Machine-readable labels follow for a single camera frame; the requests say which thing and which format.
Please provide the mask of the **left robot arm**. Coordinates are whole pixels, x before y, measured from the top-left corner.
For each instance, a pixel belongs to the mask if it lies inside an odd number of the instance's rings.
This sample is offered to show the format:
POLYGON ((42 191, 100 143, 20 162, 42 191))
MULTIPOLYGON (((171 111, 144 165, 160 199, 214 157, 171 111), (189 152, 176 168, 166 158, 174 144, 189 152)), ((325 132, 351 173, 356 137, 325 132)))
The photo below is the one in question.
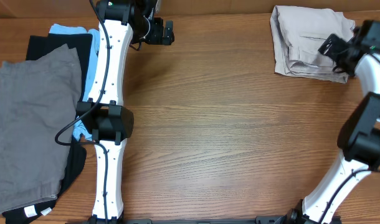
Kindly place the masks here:
POLYGON ((97 155, 97 188, 88 223, 121 223, 123 155, 133 132, 133 113, 124 107, 123 77, 127 52, 135 44, 171 45, 173 22, 155 15, 161 2, 99 1, 100 48, 97 69, 86 100, 77 114, 92 135, 97 155))

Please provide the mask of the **beige cotton shorts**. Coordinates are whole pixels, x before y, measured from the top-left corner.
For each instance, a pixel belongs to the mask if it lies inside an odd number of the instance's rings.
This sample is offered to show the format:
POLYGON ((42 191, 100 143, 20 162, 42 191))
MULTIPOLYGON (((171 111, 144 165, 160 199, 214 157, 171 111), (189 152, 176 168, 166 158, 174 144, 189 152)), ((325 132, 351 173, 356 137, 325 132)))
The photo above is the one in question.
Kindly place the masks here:
POLYGON ((318 52, 331 34, 348 41, 354 20, 331 9, 275 6, 270 17, 275 73, 337 83, 348 81, 347 73, 335 73, 332 59, 318 52))

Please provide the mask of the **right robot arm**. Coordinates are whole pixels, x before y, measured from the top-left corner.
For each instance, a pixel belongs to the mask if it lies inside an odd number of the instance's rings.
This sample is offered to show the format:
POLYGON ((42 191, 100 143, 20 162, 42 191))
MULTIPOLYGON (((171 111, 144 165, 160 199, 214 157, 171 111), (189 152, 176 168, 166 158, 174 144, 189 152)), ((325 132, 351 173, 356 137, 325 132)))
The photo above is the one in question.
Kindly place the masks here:
POLYGON ((336 160, 313 192, 283 217, 282 223, 340 223, 336 209, 380 166, 380 22, 365 20, 345 41, 331 34, 318 49, 337 68, 360 80, 363 100, 342 126, 336 160))

